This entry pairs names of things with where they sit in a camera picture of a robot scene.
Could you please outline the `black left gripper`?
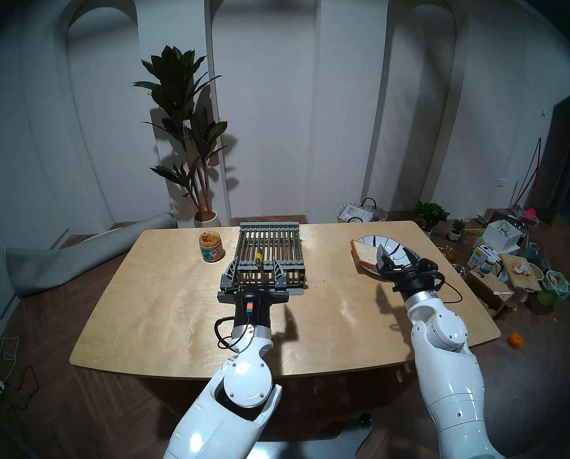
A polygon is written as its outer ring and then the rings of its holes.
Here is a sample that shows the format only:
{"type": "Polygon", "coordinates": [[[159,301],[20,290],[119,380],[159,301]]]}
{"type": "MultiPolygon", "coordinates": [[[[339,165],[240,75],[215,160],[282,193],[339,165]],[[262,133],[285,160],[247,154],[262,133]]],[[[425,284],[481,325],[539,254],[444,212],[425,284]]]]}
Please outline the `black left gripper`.
{"type": "Polygon", "coordinates": [[[220,292],[217,300],[222,304],[233,304],[235,315],[222,318],[222,321],[234,321],[238,326],[263,326],[270,328],[270,308],[273,304],[284,304],[289,301],[287,292],[287,274],[281,263],[272,258],[274,291],[239,291],[237,283],[237,266],[239,257],[234,257],[221,276],[220,292]]]}

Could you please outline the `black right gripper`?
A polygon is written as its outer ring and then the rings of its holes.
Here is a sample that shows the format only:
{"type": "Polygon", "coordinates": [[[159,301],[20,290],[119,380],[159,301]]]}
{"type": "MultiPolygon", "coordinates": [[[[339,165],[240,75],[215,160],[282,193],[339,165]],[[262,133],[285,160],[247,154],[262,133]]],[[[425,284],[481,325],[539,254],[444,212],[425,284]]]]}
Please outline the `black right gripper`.
{"type": "Polygon", "coordinates": [[[381,278],[394,284],[394,293],[400,293],[403,299],[425,291],[438,292],[441,289],[441,273],[437,263],[402,246],[402,266],[393,264],[384,245],[377,248],[376,269],[381,278]]]}

